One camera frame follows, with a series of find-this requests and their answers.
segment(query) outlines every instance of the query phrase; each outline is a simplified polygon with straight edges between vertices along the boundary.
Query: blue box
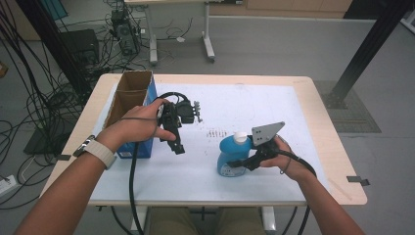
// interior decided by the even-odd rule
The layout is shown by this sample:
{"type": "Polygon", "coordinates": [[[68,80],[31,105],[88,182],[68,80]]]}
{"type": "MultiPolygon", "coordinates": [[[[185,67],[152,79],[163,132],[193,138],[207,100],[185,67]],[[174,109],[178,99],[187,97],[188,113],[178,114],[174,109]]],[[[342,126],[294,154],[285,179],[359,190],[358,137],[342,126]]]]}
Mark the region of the blue box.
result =
{"type": "MultiPolygon", "coordinates": [[[[106,126],[111,125],[135,106],[150,105],[156,98],[157,90],[151,71],[126,71],[116,88],[106,126]]],[[[135,143],[123,144],[116,153],[122,159],[132,159],[135,143]]],[[[147,159],[152,155],[153,138],[140,143],[138,159],[147,159]]]]}

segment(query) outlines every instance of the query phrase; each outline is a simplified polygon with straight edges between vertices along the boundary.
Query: spray bottle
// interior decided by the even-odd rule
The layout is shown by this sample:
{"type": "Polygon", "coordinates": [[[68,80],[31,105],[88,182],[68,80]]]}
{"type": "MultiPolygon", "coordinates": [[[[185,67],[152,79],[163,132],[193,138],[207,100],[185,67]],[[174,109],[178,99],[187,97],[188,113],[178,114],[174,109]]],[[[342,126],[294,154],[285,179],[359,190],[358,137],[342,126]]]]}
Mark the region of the spray bottle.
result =
{"type": "Polygon", "coordinates": [[[232,168],[227,163],[247,159],[252,144],[246,132],[236,132],[234,135],[224,138],[219,145],[221,153],[217,159],[217,172],[226,177],[243,175],[246,170],[243,166],[232,168]]]}

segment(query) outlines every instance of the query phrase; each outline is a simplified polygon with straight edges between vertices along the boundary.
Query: metal bracket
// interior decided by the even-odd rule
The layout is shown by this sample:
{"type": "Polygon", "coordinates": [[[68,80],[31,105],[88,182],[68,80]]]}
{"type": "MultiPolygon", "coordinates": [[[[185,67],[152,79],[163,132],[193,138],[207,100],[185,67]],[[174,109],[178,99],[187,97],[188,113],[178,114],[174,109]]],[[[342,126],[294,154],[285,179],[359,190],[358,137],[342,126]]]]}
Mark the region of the metal bracket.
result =
{"type": "Polygon", "coordinates": [[[253,142],[255,146],[263,144],[272,138],[283,128],[285,123],[283,121],[267,124],[263,126],[253,127],[253,142]]]}

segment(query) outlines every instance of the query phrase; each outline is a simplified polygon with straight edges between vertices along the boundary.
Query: black pole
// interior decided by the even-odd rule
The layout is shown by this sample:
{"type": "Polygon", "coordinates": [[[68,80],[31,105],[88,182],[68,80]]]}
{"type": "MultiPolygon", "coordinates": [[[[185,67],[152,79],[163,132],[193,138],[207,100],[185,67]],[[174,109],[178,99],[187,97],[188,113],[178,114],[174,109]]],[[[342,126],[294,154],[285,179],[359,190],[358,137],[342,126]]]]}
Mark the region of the black pole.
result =
{"type": "Polygon", "coordinates": [[[85,104],[92,92],[92,88],[80,72],[69,49],[61,38],[55,22],[43,7],[41,0],[16,0],[16,2],[67,77],[80,98],[80,102],[85,104]]]}
{"type": "Polygon", "coordinates": [[[389,2],[387,8],[376,20],[359,49],[357,49],[356,54],[354,54],[331,93],[323,95],[327,108],[340,109],[346,107],[344,99],[347,93],[399,24],[411,4],[412,0],[392,0],[389,2]]]}

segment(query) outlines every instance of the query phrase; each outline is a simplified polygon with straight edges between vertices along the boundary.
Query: white bottle cap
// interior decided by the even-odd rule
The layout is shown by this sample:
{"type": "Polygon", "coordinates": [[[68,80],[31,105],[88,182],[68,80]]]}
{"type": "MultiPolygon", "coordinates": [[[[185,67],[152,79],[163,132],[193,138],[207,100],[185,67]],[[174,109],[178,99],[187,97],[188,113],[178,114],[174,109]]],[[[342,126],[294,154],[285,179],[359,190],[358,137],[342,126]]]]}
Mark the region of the white bottle cap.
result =
{"type": "Polygon", "coordinates": [[[234,134],[234,141],[238,145],[243,145],[248,139],[248,133],[243,131],[238,131],[234,134]]]}

